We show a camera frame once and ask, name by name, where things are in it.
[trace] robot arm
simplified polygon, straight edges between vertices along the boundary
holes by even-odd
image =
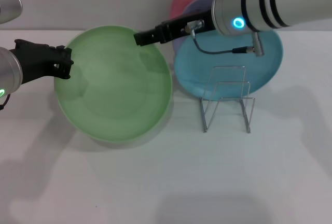
[[[17,18],[22,13],[20,0],[0,0],[0,24]],[[0,97],[14,93],[27,82],[43,76],[69,79],[71,49],[50,47],[25,40],[15,40],[12,50],[0,47]]]
[[[216,29],[223,35],[242,35],[280,29],[298,23],[332,18],[331,0],[214,0],[211,11],[183,16],[161,23],[155,29],[137,33],[137,45],[167,43],[190,35],[188,25],[196,33]]]

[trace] white table surface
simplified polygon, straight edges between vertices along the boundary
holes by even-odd
[[[78,33],[1,31],[0,45]],[[332,223],[332,32],[279,34],[284,61],[254,94],[252,134],[230,103],[203,133],[198,101],[175,83],[154,135],[103,146],[62,115],[52,78],[23,85],[0,112],[0,223]]]

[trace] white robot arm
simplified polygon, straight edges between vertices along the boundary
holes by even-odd
[[[224,35],[268,31],[332,18],[332,0],[214,0],[212,18]]]
[[[21,0],[0,0],[0,24],[19,17],[22,10]]]
[[[332,0],[213,0],[211,10],[163,22],[153,30],[137,33],[135,40],[143,46],[187,35],[195,41],[195,33],[211,30],[222,35],[253,33],[255,53],[261,56],[260,31],[329,18]]]

